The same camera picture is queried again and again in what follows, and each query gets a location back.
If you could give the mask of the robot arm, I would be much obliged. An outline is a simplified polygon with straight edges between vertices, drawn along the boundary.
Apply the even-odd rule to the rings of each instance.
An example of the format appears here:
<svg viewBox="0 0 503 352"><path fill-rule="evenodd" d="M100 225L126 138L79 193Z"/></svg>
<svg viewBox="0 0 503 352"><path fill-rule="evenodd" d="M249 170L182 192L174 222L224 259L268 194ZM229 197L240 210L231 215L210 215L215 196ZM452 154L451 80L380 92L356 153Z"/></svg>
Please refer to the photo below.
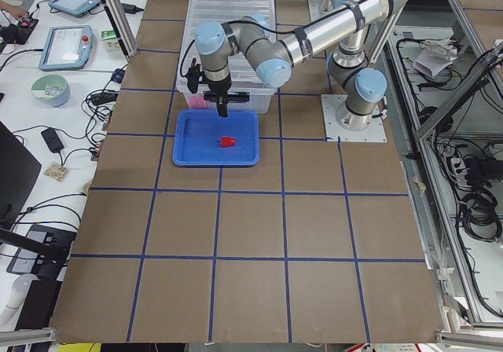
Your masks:
<svg viewBox="0 0 503 352"><path fill-rule="evenodd" d="M327 71L347 93L345 102L336 110L336 121L346 130L364 130L387 89L384 75L369 67L365 58L369 25L396 17L407 1L332 0L331 12L283 31L276 42L268 39L270 30L259 16L243 16L225 23L203 22L195 33L199 57L185 75L188 88L194 94L201 83L208 85L210 100L219 115L226 117L229 102L236 100L228 94L231 56L242 53L265 86L280 88L297 64L336 45Z"/></svg>

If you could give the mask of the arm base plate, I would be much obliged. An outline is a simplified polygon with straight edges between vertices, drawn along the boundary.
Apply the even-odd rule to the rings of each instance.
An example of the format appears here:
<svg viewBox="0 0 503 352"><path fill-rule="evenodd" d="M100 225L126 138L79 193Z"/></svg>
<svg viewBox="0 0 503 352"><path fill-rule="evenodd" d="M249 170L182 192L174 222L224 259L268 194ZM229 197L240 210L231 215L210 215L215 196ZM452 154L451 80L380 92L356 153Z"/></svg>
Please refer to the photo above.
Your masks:
<svg viewBox="0 0 503 352"><path fill-rule="evenodd" d="M353 114L345 94L322 94L325 136L331 142L386 143L384 119L378 104L368 115Z"/></svg>
<svg viewBox="0 0 503 352"><path fill-rule="evenodd" d="M307 0L310 20L314 21L332 10L331 0Z"/></svg>

